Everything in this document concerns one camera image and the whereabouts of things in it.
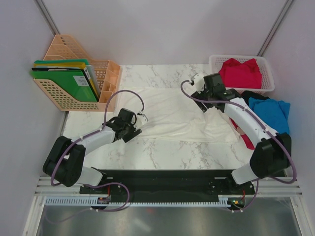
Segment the white t shirt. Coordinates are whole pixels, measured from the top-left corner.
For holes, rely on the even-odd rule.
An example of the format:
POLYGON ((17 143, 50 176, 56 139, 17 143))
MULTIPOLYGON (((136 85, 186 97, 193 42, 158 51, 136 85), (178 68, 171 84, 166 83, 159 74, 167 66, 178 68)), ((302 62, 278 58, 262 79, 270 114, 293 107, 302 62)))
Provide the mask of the white t shirt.
POLYGON ((144 111, 148 122, 141 138, 187 142, 236 143, 239 133, 229 118, 216 108, 206 112, 178 88, 124 87, 117 110, 144 111))

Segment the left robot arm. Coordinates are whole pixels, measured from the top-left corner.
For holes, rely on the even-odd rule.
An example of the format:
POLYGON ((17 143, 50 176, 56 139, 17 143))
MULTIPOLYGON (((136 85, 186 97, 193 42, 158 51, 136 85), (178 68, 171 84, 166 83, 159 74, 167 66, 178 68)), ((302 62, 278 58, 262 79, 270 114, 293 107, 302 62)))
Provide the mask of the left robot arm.
POLYGON ((122 108, 116 117, 88 134, 73 139, 60 136, 44 162, 43 172, 51 177, 52 186, 81 184, 91 186, 96 193, 104 193, 108 188, 104 173, 96 168, 85 167, 85 157, 115 141, 130 141, 142 132, 141 127, 147 122, 144 113, 136 114, 122 108))

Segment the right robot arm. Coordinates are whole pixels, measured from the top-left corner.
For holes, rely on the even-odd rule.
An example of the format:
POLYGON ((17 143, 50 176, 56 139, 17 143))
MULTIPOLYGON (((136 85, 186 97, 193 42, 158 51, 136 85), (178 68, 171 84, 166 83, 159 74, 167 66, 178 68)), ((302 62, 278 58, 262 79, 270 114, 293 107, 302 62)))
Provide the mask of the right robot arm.
POLYGON ((200 73, 189 79, 195 92, 190 98, 202 111, 215 107, 232 119, 247 135, 254 146, 249 163, 232 171, 232 177, 225 181, 230 193, 238 193, 243 183, 273 177, 274 174, 292 168, 291 184, 296 181, 296 168, 291 157, 291 137, 286 132, 279 133, 267 125, 251 110, 240 93, 227 89, 219 73, 204 76, 200 73))

